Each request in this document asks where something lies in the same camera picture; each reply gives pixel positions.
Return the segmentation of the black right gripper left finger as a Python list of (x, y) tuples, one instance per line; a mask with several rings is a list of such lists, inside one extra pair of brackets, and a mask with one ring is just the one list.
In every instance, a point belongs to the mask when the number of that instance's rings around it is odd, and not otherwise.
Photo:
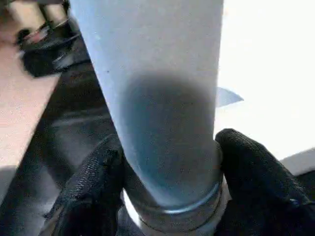
[(103, 139), (67, 181), (41, 236), (114, 236), (122, 206), (124, 153), (116, 134)]

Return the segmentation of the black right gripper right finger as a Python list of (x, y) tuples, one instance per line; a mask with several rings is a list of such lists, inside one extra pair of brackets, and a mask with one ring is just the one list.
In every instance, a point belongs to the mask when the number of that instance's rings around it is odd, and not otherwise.
[(217, 236), (313, 236), (315, 203), (259, 142), (234, 130), (216, 137), (231, 200)]

